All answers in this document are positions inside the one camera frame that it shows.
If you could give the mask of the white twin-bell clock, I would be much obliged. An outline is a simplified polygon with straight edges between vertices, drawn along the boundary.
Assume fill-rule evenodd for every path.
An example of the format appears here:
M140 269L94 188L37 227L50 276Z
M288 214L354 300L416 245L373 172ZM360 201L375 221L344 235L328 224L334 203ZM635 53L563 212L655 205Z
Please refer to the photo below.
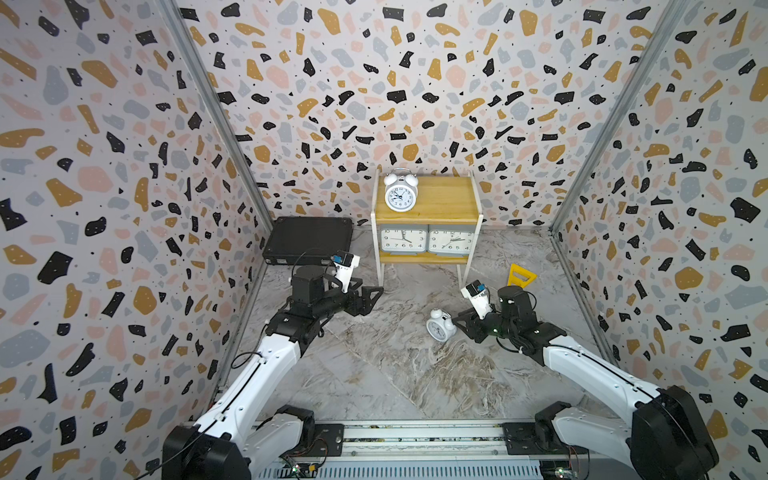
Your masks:
M454 325L451 315L441 309L430 311L426 328L430 336L441 343L447 342L457 332L457 327Z
M384 200L390 210L405 213L415 207L419 185L419 179L416 175L398 169L384 178L384 185Z

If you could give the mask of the grey square alarm clock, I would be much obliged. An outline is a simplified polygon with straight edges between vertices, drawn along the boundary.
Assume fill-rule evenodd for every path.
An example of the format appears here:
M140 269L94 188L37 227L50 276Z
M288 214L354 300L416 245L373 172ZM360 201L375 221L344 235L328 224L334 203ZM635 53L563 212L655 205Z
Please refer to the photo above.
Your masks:
M385 224L380 229L380 248L398 255L418 255L427 251L427 225Z
M472 225L430 225L427 251L443 256L468 256L473 250Z

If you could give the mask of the wooden two-tier shelf white frame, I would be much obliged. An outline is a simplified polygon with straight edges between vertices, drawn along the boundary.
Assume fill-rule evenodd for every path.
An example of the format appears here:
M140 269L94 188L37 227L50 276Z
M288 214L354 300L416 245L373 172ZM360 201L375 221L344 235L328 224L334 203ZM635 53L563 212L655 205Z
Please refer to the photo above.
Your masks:
M397 213L390 210L384 200L384 178L388 174L376 173L370 213L378 283L384 284L385 266L398 263L454 265L457 282L464 283L484 220L474 176L417 176L419 185L415 207L409 212ZM389 254L380 248L380 229L385 224L427 225L428 229L430 225L472 225L475 227L473 250L468 256L459 257L428 251L418 255Z

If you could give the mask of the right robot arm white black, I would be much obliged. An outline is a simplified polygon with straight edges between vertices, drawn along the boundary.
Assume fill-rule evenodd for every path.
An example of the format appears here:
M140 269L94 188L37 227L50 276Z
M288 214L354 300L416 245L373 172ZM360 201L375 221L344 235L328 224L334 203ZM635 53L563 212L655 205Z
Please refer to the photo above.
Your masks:
M534 295L517 285L501 288L492 303L484 284L466 285L471 308L451 316L430 313L430 334L441 342L456 332L481 343L494 338L577 383L613 413L607 418L558 401L534 418L540 446L581 447L619 461L643 479L705 479L720 458L702 415L678 386L639 379L582 346L564 329L537 318Z

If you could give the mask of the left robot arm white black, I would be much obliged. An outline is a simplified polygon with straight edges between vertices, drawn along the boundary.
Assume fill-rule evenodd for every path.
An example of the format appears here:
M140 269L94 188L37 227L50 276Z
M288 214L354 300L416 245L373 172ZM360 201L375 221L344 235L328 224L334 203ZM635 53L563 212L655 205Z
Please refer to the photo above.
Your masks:
M366 316L384 293L337 264L301 266L291 276L291 295L266 325L248 363L214 404L194 423L175 427L162 448L163 479L253 479L316 440L312 411L286 405L259 416L267 401L311 343L337 314Z

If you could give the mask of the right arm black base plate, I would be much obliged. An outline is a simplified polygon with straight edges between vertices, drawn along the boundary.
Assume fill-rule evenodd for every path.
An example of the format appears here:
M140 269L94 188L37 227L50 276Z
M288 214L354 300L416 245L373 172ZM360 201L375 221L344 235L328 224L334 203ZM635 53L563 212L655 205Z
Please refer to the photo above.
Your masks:
M508 455L565 455L570 450L554 428L541 422L506 422L501 425Z

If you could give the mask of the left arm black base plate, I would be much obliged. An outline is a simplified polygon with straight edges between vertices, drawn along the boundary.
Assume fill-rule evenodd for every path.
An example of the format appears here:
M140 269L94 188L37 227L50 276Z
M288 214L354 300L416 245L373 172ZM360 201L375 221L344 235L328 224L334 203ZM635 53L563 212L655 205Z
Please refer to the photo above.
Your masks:
M285 454L292 458L340 457L343 450L345 425L342 423L315 424L312 434L302 433L299 443Z

